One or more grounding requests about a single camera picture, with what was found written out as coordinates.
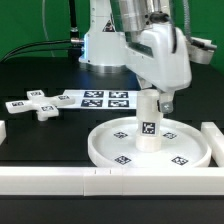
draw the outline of white cylinder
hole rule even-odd
[[[156,152],[161,148],[160,122],[163,114],[158,110],[158,100],[157,90],[138,92],[136,147],[143,152]]]
[[[116,29],[136,32],[146,27],[148,2],[146,0],[110,0]]]

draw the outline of cable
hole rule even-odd
[[[79,50],[80,51],[80,48],[69,47],[69,48],[50,48],[50,49],[36,49],[36,50],[21,51],[21,52],[16,52],[16,53],[10,54],[7,57],[4,57],[2,60],[0,60],[0,63],[2,64],[5,61],[7,61],[9,58],[20,55],[20,54],[44,52],[44,51],[66,51],[66,50]]]
[[[172,36],[173,36],[173,50],[172,50],[172,54],[175,54],[177,51],[177,31],[175,28],[175,24],[172,20],[172,18],[170,18],[169,16],[166,17],[167,20],[169,21],[169,23],[171,24],[172,27]]]
[[[174,3],[173,0],[169,0],[170,17],[174,18]]]
[[[44,42],[35,42],[35,43],[31,43],[31,44],[26,44],[23,46],[20,46],[12,51],[10,51],[9,53],[7,53],[1,60],[4,60],[4,58],[7,58],[9,55],[14,54],[16,52],[19,52],[21,50],[30,48],[30,47],[36,47],[36,46],[45,46],[45,45],[56,45],[56,44],[70,44],[71,40],[55,40],[55,41],[44,41]]]
[[[43,30],[44,30],[44,35],[46,41],[49,41],[49,36],[47,32],[47,26],[46,26],[46,1],[42,0],[42,25],[43,25]]]
[[[183,0],[183,7],[184,7],[184,29],[185,29],[185,36],[187,40],[190,42],[191,45],[196,46],[202,50],[212,50],[215,51],[217,49],[216,45],[213,44],[205,44],[202,41],[195,40],[191,38],[191,20],[190,20],[190,9],[188,0]]]
[[[79,37],[77,19],[76,19],[76,4],[75,0],[69,0],[70,24],[71,32],[74,32],[73,37]]]

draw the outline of white rectangular block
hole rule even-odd
[[[0,195],[83,195],[83,170],[0,167]]]
[[[122,170],[95,168],[85,172],[84,195],[122,195]]]
[[[213,122],[202,122],[201,132],[212,149],[212,157],[219,167],[224,167],[224,136]]]
[[[123,195],[223,195],[224,169],[125,169]]]
[[[5,138],[6,138],[5,122],[0,121],[0,145],[2,144]]]

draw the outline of black cable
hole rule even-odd
[[[78,50],[80,51],[80,48],[74,48],[74,47],[69,47],[69,48],[49,48],[49,49],[36,49],[36,50],[28,50],[28,51],[21,51],[21,52],[16,52],[13,54],[8,55],[7,57],[4,57],[2,60],[0,60],[0,63],[4,63],[6,60],[8,60],[11,57],[20,55],[20,54],[27,54],[27,53],[34,53],[34,52],[44,52],[44,51],[66,51],[66,50]]]
[[[170,7],[170,17],[174,18],[175,14],[174,0],[169,0],[169,7]]]
[[[9,55],[14,54],[18,51],[24,50],[26,48],[30,48],[30,47],[36,47],[36,46],[45,46],[45,45],[55,45],[55,44],[68,44],[71,43],[71,40],[55,40],[55,41],[44,41],[44,42],[35,42],[35,43],[31,43],[31,44],[26,44],[23,46],[20,46],[12,51],[10,51],[9,53],[7,53],[1,60],[4,60],[4,58],[7,58]]]
[[[71,27],[75,28],[77,27],[77,21],[76,21],[76,8],[75,8],[75,1],[69,0],[69,10],[70,10],[70,23]]]
[[[175,54],[177,51],[177,31],[176,31],[176,27],[175,27],[173,20],[169,16],[167,16],[167,20],[169,21],[169,23],[172,26],[172,36],[173,36],[172,54]]]

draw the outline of white plastic part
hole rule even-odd
[[[0,145],[2,144],[5,138],[6,138],[5,122],[0,121]]]
[[[84,195],[122,195],[121,169],[89,169],[84,174]]]
[[[211,40],[195,38],[195,37],[193,39],[201,41],[207,45],[210,45],[212,43]],[[188,41],[186,41],[186,44],[187,44],[187,50],[188,50],[190,61],[193,61],[193,62],[199,63],[199,64],[205,64],[205,65],[210,64],[212,57],[214,55],[214,51],[202,50],[198,47],[191,45]]]
[[[90,133],[88,153],[98,167],[189,168],[208,166],[211,149],[201,132],[168,119],[161,120],[161,150],[146,153],[136,148],[136,117],[105,122]]]
[[[59,115],[57,106],[66,106],[75,103],[75,97],[60,95],[45,97],[42,90],[28,91],[29,100],[7,102],[6,107],[11,114],[21,113],[29,110],[37,110],[39,121],[46,121],[49,117]]]
[[[143,152],[156,152],[161,148],[160,122],[163,114],[158,111],[157,90],[148,89],[138,92],[136,147]]]
[[[164,92],[187,88],[191,82],[191,69],[185,37],[176,28],[177,50],[172,53],[172,27],[169,24],[153,24],[139,36],[140,44],[149,53],[126,47],[127,67]]]
[[[213,122],[202,122],[201,132],[212,149],[212,157],[219,167],[224,167],[224,136]]]
[[[224,195],[223,168],[0,167],[0,195]]]

